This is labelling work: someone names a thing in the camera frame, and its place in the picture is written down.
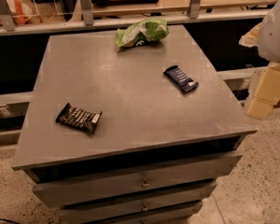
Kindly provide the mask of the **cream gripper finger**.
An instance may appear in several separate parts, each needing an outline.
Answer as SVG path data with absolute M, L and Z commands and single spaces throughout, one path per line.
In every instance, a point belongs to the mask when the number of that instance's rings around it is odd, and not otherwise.
M 249 32 L 242 35 L 239 44 L 244 47 L 256 47 L 259 43 L 260 24 L 255 25 Z
M 256 89 L 248 103 L 246 114 L 254 119 L 264 119 L 280 101 L 280 63 L 269 63 L 260 74 Z

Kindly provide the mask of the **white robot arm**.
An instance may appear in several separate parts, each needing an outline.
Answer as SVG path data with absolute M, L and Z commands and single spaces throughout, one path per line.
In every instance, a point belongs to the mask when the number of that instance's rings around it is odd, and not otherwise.
M 280 101 L 280 0 L 261 23 L 243 35 L 239 44 L 257 47 L 261 58 L 269 62 L 259 75 L 256 85 L 251 86 L 246 114 L 254 119 L 264 119 Z

